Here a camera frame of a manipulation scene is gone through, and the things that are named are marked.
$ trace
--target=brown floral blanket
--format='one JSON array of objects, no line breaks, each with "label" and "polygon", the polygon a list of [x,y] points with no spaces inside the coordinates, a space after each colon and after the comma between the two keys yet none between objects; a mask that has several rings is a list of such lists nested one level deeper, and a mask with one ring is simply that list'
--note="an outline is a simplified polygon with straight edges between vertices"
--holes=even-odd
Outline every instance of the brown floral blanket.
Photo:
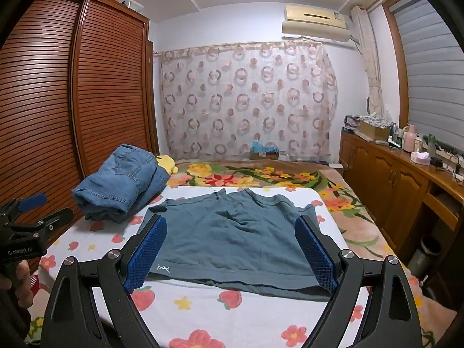
[{"label": "brown floral blanket", "polygon": [[[382,260],[393,254],[366,209],[343,177],[328,166],[276,160],[178,161],[179,172],[168,186],[297,187],[316,190],[332,214],[348,246],[359,257]],[[424,347],[433,347],[456,313],[422,295],[418,280],[404,267],[419,313]]]}]

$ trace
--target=window blind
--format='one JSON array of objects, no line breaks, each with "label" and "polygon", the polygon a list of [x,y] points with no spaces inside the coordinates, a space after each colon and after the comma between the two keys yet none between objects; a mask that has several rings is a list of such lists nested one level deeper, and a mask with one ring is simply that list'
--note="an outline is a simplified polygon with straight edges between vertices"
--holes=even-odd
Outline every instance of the window blind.
[{"label": "window blind", "polygon": [[390,7],[405,53],[409,123],[464,150],[464,54],[427,0]]}]

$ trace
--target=wooden wardrobe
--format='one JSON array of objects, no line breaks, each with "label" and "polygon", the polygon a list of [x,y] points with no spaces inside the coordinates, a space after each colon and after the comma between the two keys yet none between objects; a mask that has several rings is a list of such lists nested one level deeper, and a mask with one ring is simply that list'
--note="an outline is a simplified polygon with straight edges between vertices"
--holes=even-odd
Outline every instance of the wooden wardrobe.
[{"label": "wooden wardrobe", "polygon": [[0,50],[0,203],[48,198],[19,222],[76,221],[71,189],[120,144],[157,152],[149,48],[148,19],[114,0],[36,0],[18,22]]}]

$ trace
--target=yellow plush toy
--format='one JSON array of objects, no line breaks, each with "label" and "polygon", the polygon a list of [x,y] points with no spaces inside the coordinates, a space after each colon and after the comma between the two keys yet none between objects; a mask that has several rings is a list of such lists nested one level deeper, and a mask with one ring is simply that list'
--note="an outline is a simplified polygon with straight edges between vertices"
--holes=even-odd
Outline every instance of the yellow plush toy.
[{"label": "yellow plush toy", "polygon": [[158,165],[164,168],[169,175],[177,174],[179,171],[174,160],[170,156],[157,156],[156,159],[158,160]]}]

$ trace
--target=beige curtain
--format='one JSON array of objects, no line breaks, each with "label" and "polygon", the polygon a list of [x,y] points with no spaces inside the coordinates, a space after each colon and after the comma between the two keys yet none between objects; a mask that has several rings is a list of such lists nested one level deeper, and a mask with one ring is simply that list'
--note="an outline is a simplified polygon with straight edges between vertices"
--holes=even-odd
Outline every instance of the beige curtain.
[{"label": "beige curtain", "polygon": [[375,44],[374,31],[365,9],[355,6],[351,10],[351,17],[356,27],[360,42],[360,50],[366,64],[367,80],[369,82],[370,113],[384,116],[382,89],[380,87],[380,65]]},{"label": "beige curtain", "polygon": [[174,159],[247,159],[253,140],[291,159],[328,160],[337,81],[320,43],[228,44],[162,53]]}]

